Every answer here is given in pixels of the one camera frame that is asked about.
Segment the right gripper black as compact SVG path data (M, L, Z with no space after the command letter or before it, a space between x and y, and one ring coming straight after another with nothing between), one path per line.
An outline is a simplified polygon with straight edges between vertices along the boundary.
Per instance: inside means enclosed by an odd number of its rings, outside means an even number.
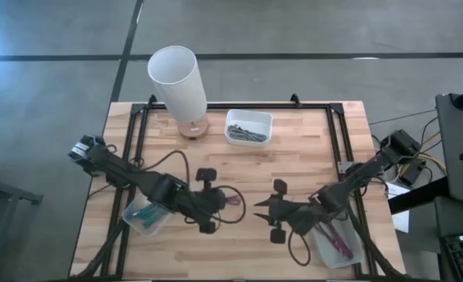
M273 190L275 193L270 198L255 204L257 207L269 205L269 215L254 213L273 226L270 232L270 241L274 244L285 243L286 231L282 230L282 222L286 222L298 235L306 235L313 228L314 220L309 204L285 200L284 195L287 194L288 185L281 179L273 181Z

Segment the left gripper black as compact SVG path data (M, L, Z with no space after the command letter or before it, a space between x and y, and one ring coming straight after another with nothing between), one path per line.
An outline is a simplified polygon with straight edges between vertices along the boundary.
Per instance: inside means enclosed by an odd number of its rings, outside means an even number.
M212 188L212 181L216 180L216 176L217 171L214 168L199 168L196 173L196 181L202 181L204 187L191 193L191 218L199 225L201 233L213 234L217 227L212 216L225 206L236 207L235 204L226 204L226 199L236 199L236 195L225 197L219 188Z

